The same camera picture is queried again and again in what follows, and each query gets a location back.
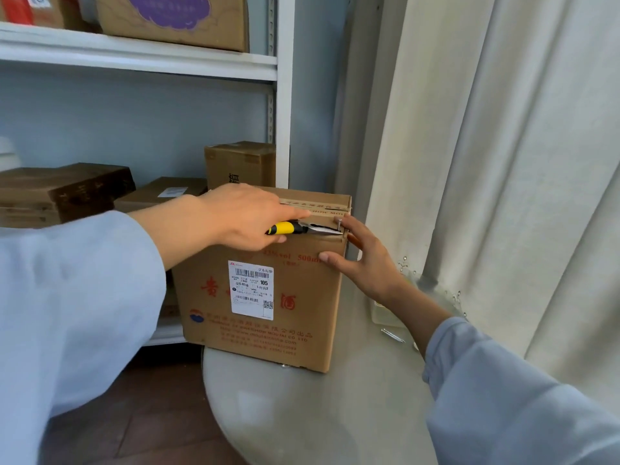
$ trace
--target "white label on box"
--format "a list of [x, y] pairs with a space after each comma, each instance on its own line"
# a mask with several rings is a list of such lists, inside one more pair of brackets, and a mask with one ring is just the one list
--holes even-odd
[[32, 8], [51, 8], [50, 0], [28, 0]]
[[274, 320], [274, 268], [228, 261], [232, 312]]
[[179, 197], [187, 191], [187, 187], [184, 188], [166, 188], [158, 197]]

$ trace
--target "round white table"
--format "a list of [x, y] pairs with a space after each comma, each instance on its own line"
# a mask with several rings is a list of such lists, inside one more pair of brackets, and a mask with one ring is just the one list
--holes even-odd
[[203, 358], [213, 414], [252, 465], [437, 463], [423, 367], [410, 342], [370, 320], [368, 299], [346, 278], [329, 373], [214, 349]]

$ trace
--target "wooden floor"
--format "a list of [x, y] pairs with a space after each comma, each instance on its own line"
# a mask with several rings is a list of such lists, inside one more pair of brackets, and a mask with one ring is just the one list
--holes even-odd
[[101, 397], [53, 418], [42, 465], [244, 465], [205, 397], [200, 347], [143, 348]]

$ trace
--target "yellow knife handle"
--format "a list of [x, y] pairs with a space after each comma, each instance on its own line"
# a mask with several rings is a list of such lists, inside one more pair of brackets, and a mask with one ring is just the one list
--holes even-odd
[[306, 233], [307, 227], [300, 225], [299, 222], [294, 220], [288, 220], [286, 222], [278, 222], [273, 227], [269, 228], [266, 235], [289, 235], [291, 233], [299, 234]]

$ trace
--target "white metal shelf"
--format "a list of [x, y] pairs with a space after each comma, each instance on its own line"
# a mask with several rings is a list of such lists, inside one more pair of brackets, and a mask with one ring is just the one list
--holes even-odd
[[277, 81], [273, 56], [0, 22], [0, 60]]
[[183, 337], [181, 317], [163, 317], [158, 320], [157, 329], [144, 345], [158, 346], [161, 344], [186, 343]]

